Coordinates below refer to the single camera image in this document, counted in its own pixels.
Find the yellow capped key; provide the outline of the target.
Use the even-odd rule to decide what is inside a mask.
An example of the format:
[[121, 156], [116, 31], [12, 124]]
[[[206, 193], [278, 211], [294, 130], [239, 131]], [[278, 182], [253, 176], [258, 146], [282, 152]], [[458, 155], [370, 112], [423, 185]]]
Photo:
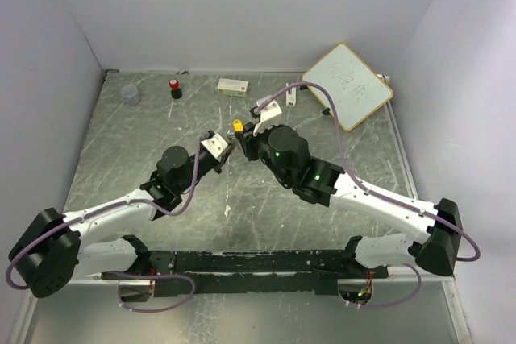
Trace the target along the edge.
[[243, 122], [239, 119], [236, 119], [232, 123], [233, 130], [235, 133], [244, 133], [245, 132], [245, 125]]

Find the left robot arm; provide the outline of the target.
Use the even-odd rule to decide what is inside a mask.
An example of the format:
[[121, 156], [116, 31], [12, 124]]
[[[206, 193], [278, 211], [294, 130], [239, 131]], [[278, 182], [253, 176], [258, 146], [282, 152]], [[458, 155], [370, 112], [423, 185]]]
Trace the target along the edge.
[[6, 282], [44, 298], [72, 279], [98, 272], [144, 277], [151, 260], [137, 237], [104, 239], [125, 226], [182, 215], [201, 178], [220, 173], [234, 147], [210, 132], [198, 140], [192, 155], [181, 146], [167, 148], [150, 178], [118, 199], [75, 212], [41, 211], [8, 255]]

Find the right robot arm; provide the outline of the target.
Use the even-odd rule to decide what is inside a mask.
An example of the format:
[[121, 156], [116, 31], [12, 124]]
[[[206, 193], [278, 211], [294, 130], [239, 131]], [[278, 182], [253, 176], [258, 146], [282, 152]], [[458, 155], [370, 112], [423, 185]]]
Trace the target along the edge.
[[443, 198], [437, 204], [392, 193], [376, 185], [359, 187], [340, 166], [310, 154], [308, 142], [289, 126], [259, 134], [235, 125], [245, 157], [261, 161], [280, 185], [301, 200], [352, 210], [398, 230], [397, 235], [353, 237], [342, 258], [343, 271], [360, 277], [380, 265], [416, 264], [437, 276], [452, 276], [462, 224], [458, 205]]

